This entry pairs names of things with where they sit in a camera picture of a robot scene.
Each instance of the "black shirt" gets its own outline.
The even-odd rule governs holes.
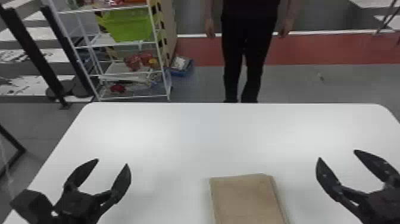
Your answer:
[[[224,0],[223,15],[240,18],[276,17],[280,0]]]

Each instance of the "cardboard piece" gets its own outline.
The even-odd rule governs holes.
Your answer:
[[[271,176],[211,178],[210,186],[216,224],[285,224]]]

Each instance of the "black pants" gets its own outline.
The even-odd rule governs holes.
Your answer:
[[[243,54],[246,57],[247,83],[241,100],[257,102],[263,65],[270,47],[276,17],[242,19],[223,15],[221,21],[226,102],[238,101],[238,82]]]

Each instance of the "red floor stripe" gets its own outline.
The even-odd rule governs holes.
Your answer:
[[[304,35],[274,38],[266,64],[399,64],[399,35]],[[177,54],[197,66],[222,66],[220,38],[179,38]]]

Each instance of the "white table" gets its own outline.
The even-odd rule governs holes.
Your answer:
[[[323,157],[347,186],[380,183],[353,155],[400,169],[400,125],[379,105],[93,103],[78,115],[29,189],[55,203],[78,165],[100,162],[81,190],[99,193],[129,163],[132,185],[99,223],[214,223],[208,179],[273,175],[290,223],[359,223],[315,178]],[[12,212],[7,224],[24,223]]]

